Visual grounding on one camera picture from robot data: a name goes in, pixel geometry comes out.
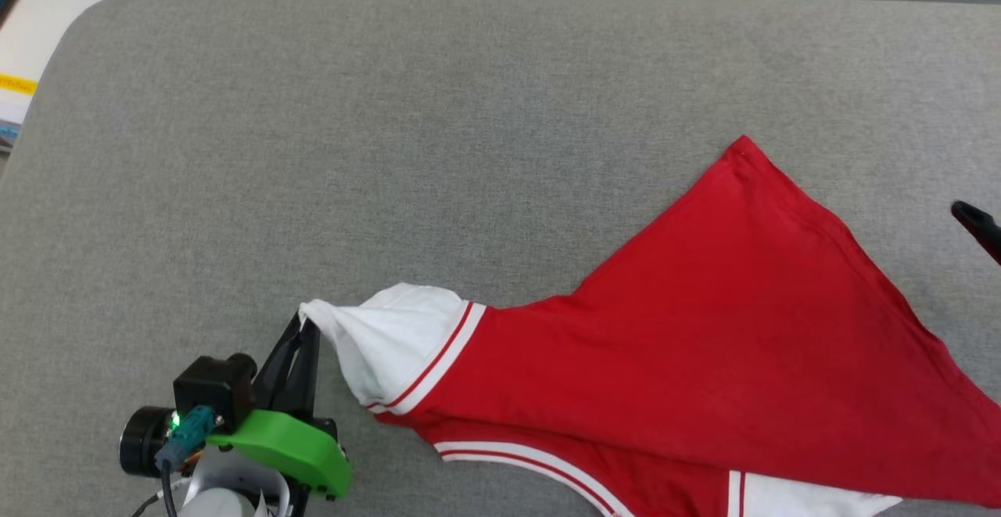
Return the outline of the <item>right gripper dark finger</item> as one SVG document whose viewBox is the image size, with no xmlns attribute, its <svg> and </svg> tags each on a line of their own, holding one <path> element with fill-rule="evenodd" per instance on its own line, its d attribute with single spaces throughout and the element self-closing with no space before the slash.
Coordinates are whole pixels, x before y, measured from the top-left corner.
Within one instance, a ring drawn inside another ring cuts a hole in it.
<svg viewBox="0 0 1001 517">
<path fill-rule="evenodd" d="M 995 263 L 1001 264 L 1001 231 L 992 215 L 961 200 L 951 204 L 950 213 Z"/>
</svg>

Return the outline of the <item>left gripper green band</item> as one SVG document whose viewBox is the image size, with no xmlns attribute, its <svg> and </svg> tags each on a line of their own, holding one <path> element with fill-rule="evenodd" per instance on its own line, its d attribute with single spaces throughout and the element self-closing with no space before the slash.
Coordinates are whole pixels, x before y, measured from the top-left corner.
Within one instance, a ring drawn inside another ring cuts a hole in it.
<svg viewBox="0 0 1001 517">
<path fill-rule="evenodd" d="M 335 423 L 314 420 L 321 337 L 312 321 L 293 315 L 253 380 L 255 407 L 262 410 L 251 411 L 233 431 L 207 406 L 185 415 L 141 407 L 119 439 L 121 469 L 157 480 L 165 471 L 189 478 L 190 497 L 211 482 L 247 493 L 260 489 L 265 497 L 346 496 L 353 467 Z"/>
</svg>

